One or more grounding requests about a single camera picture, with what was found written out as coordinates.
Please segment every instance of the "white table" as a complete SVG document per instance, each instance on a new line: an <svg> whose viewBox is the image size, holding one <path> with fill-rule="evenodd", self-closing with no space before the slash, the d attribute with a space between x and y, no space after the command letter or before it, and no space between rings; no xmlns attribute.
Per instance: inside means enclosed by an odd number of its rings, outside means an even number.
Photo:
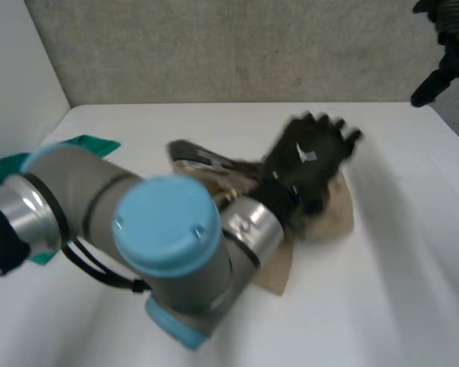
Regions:
<svg viewBox="0 0 459 367"><path fill-rule="evenodd" d="M354 234L296 246L282 298L251 286L211 341L189 352L146 296L112 290L62 256L0 280L0 366L459 366L459 138L406 103L82 106L44 141L88 134L150 177L186 138L260 158L291 114L342 116L366 139L345 167Z"/></svg>

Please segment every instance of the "black glove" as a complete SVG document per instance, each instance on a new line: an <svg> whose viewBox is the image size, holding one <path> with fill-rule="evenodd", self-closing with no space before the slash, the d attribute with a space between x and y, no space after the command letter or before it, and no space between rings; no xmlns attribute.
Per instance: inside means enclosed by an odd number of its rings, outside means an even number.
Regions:
<svg viewBox="0 0 459 367"><path fill-rule="evenodd" d="M315 205L327 195L328 181L362 136L354 129L343 138L344 126L343 119L333 124L328 115L317 120L309 112L302 119L293 119L264 160L264 177L296 192L305 206Z"/></svg>
<svg viewBox="0 0 459 367"><path fill-rule="evenodd" d="M428 19L435 23L438 43L445 48L438 69L412 95L412 105L422 107L434 102L452 80L459 78L459 0L420 0L413 12L428 14Z"/></svg>

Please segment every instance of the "gray wall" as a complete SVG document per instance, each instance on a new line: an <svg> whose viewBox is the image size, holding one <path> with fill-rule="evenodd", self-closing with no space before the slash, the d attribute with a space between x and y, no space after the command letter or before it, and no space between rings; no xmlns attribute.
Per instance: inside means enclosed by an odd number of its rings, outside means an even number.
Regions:
<svg viewBox="0 0 459 367"><path fill-rule="evenodd" d="M26 0L72 106L407 101L442 49L407 0ZM459 131L459 85L435 108Z"/></svg>

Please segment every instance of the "green cloth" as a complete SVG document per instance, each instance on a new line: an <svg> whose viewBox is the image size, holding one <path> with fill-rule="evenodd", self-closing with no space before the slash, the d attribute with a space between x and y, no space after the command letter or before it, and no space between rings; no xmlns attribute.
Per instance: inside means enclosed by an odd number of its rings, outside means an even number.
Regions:
<svg viewBox="0 0 459 367"><path fill-rule="evenodd" d="M104 140L89 135L80 135L76 138L63 141L63 143L85 148L86 150L91 151L98 157L105 157L106 155L108 155L109 153L113 152L115 149L121 146L121 144L117 141ZM28 156L29 153L20 153L0 159L0 185L3 183L7 176L11 174L16 174L20 171L21 165L24 163L25 159ZM31 258L31 261L37 262L41 265L45 265L48 261L51 260L51 258L53 258L55 254L56 251L39 254Z"/></svg>

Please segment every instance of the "light blue cap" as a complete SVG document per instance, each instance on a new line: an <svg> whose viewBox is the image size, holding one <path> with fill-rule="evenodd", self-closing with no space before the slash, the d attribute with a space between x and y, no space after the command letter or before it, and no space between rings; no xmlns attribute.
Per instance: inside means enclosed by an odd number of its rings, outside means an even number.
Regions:
<svg viewBox="0 0 459 367"><path fill-rule="evenodd" d="M145 309L160 328L188 349L197 349L209 339L208 336L184 325L179 319L168 313L153 296L146 301Z"/></svg>
<svg viewBox="0 0 459 367"><path fill-rule="evenodd" d="M112 231L134 268L156 278L181 278L213 256L221 219L201 182L170 174L134 186L116 208Z"/></svg>

